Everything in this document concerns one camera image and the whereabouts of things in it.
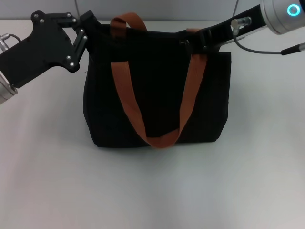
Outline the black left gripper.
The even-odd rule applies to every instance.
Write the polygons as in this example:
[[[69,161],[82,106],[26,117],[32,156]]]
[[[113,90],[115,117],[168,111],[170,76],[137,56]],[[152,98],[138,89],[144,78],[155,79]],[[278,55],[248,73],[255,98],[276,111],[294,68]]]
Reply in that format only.
[[[34,12],[31,34],[0,55],[0,72],[11,85],[21,88],[52,67],[63,67],[71,73],[78,71],[88,41],[82,27],[92,20],[95,20],[92,11],[78,18],[69,12]],[[73,44],[64,28],[76,30]]]

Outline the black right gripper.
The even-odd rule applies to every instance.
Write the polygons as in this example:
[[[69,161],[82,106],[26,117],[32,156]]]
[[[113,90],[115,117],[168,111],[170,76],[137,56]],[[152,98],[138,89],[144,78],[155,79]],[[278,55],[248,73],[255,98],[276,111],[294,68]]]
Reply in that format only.
[[[212,26],[207,29],[199,30],[199,37],[203,46],[203,52],[219,52],[223,43],[233,39],[231,21],[233,19],[241,19],[245,17],[251,18],[251,24],[244,26],[239,30],[238,36],[248,35],[262,27],[266,26],[261,14],[260,5],[252,7],[236,16]]]

